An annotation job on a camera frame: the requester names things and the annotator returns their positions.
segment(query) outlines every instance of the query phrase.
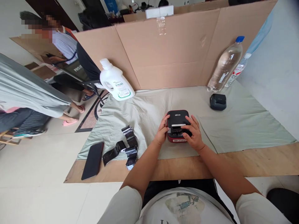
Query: pink slipper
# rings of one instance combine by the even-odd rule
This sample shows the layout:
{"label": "pink slipper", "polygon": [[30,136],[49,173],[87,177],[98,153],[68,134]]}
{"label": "pink slipper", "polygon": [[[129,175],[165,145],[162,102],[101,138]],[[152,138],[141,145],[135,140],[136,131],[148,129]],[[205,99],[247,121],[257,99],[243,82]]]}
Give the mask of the pink slipper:
{"label": "pink slipper", "polygon": [[82,114],[82,113],[84,113],[84,112],[85,112],[85,107],[84,107],[84,106],[82,106],[82,105],[78,105],[78,107],[81,107],[81,108],[82,108],[82,111],[81,111],[81,112],[79,112],[80,114]]}
{"label": "pink slipper", "polygon": [[77,119],[77,120],[75,120],[75,121],[73,121],[73,122],[71,122],[71,123],[68,123],[68,122],[66,122],[66,120],[64,120],[62,126],[70,126],[70,125],[76,123],[78,120],[79,120],[79,119]]}

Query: tape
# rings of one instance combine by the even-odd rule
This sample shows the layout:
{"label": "tape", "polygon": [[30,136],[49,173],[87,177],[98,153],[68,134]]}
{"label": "tape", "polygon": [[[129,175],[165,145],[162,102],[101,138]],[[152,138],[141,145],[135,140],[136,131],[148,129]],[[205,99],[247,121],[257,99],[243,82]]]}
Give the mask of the tape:
{"label": "tape", "polygon": [[119,141],[118,143],[116,143],[113,149],[111,149],[110,151],[106,152],[103,155],[104,166],[106,166],[107,163],[109,163],[112,159],[117,157],[119,152],[122,151],[123,149],[126,149],[126,145],[124,141]]}
{"label": "tape", "polygon": [[165,16],[157,17],[157,25],[158,25],[159,35],[165,35],[166,34]]}
{"label": "tape", "polygon": [[124,152],[127,154],[128,157],[126,167],[128,170],[131,170],[137,162],[137,138],[134,134],[133,128],[130,125],[123,128],[121,131],[125,135],[129,145],[129,148],[126,148]]}
{"label": "tape", "polygon": [[129,147],[134,147],[134,146],[138,147],[137,138],[134,134],[134,131],[133,131],[133,128],[131,127],[131,125],[126,126],[121,131],[125,135]]}

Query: blue bottle cap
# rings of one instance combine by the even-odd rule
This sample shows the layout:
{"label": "blue bottle cap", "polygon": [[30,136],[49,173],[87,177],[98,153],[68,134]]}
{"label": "blue bottle cap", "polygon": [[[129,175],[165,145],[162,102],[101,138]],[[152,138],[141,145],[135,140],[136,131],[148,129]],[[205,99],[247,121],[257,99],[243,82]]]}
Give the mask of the blue bottle cap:
{"label": "blue bottle cap", "polygon": [[243,42],[244,38],[244,36],[238,36],[236,42]]}

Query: sandal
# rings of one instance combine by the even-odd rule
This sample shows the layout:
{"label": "sandal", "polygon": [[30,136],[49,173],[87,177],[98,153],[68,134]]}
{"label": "sandal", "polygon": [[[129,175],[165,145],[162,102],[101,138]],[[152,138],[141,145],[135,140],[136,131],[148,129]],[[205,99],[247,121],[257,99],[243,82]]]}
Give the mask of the sandal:
{"label": "sandal", "polygon": [[81,111],[81,112],[79,112],[80,114],[82,114],[82,113],[84,113],[84,112],[85,112],[85,107],[84,107],[84,106],[82,106],[82,105],[78,105],[78,107],[81,107],[81,108],[82,108],[82,111]]}
{"label": "sandal", "polygon": [[78,120],[79,120],[79,119],[76,119],[75,121],[73,121],[73,122],[71,122],[71,123],[68,123],[68,122],[66,122],[66,120],[64,120],[62,126],[70,126],[70,125],[72,125],[72,124],[78,122]]}
{"label": "sandal", "polygon": [[87,101],[89,100],[90,98],[92,98],[96,93],[93,93],[91,96],[88,96],[85,94],[85,96],[83,97],[82,101]]}

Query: black ribbon roll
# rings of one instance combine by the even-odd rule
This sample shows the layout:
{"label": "black ribbon roll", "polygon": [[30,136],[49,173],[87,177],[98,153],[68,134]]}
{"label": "black ribbon roll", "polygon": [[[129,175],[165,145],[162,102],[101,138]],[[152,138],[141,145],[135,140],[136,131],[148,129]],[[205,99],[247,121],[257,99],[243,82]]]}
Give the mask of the black ribbon roll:
{"label": "black ribbon roll", "polygon": [[128,157],[126,167],[128,170],[131,170],[137,161],[137,146],[126,148],[125,153]]}
{"label": "black ribbon roll", "polygon": [[122,149],[125,149],[125,143],[124,141],[119,141],[118,143],[116,143],[115,148],[111,149],[110,151],[106,152],[103,155],[103,162],[104,162],[104,166],[106,166],[106,164],[108,162],[110,162],[110,160],[114,159],[115,157],[117,157],[117,155],[119,154],[119,152]]}
{"label": "black ribbon roll", "polygon": [[131,127],[131,125],[126,126],[121,131],[125,135],[125,137],[127,139],[127,143],[129,144],[129,147],[134,147],[134,146],[138,147],[137,138],[134,134],[134,131],[133,131],[133,128]]}
{"label": "black ribbon roll", "polygon": [[126,126],[121,131],[125,135],[127,142],[129,144],[129,148],[125,149],[125,153],[127,154],[128,157],[126,167],[128,170],[131,170],[137,161],[137,147],[138,147],[137,138],[134,134],[131,125]]}

